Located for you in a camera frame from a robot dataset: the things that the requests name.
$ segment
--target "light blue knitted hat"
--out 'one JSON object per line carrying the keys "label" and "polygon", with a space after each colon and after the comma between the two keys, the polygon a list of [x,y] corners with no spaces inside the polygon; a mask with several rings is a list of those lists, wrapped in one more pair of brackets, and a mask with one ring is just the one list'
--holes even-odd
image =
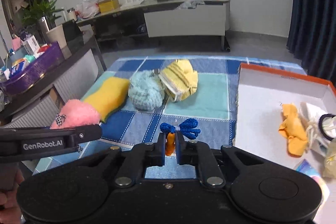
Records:
{"label": "light blue knitted hat", "polygon": [[128,97],[135,108],[154,110],[162,105],[165,92],[158,75],[144,70],[131,77]]}

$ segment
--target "green plant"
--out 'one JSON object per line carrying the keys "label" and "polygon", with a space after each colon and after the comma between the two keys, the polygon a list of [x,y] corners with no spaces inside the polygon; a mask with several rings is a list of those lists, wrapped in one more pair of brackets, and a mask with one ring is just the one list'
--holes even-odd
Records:
{"label": "green plant", "polygon": [[34,0],[30,8],[23,8],[22,23],[26,26],[34,25],[41,17],[47,17],[50,22],[54,22],[60,16],[55,16],[55,13],[61,12],[62,9],[56,9],[57,0],[47,1],[42,0],[40,3]]}

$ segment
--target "white cabinet drawer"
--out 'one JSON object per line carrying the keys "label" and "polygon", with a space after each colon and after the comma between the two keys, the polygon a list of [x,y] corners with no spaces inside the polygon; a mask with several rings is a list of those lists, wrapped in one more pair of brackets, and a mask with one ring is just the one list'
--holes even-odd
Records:
{"label": "white cabinet drawer", "polygon": [[225,35],[225,5],[199,5],[195,9],[145,13],[149,37]]}

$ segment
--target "black and white checkered bow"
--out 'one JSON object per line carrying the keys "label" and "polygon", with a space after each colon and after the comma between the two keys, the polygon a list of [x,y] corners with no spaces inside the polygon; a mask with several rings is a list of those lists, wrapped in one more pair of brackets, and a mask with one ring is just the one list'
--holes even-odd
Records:
{"label": "black and white checkered bow", "polygon": [[[56,118],[55,118],[56,124],[60,127],[63,124],[63,122],[65,121],[66,117],[67,116],[65,116],[64,114],[62,114],[62,115],[57,114]],[[78,153],[81,153],[83,151],[83,148],[80,145],[78,145],[77,146],[77,151],[78,151]]]}

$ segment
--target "tv stand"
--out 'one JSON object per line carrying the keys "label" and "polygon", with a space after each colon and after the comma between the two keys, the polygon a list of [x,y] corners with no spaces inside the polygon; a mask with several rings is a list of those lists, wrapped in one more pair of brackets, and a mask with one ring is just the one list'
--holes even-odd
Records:
{"label": "tv stand", "polygon": [[[231,0],[204,0],[205,5],[199,5],[195,9],[176,10],[184,1],[146,0],[140,5],[101,13],[93,18],[78,21],[77,24],[93,25],[98,42],[144,35],[148,37],[215,35],[221,37],[222,51],[229,52],[230,45],[225,32],[230,28]],[[110,31],[111,24],[116,25],[113,32]],[[136,29],[141,24],[146,24],[147,34],[137,34]]]}

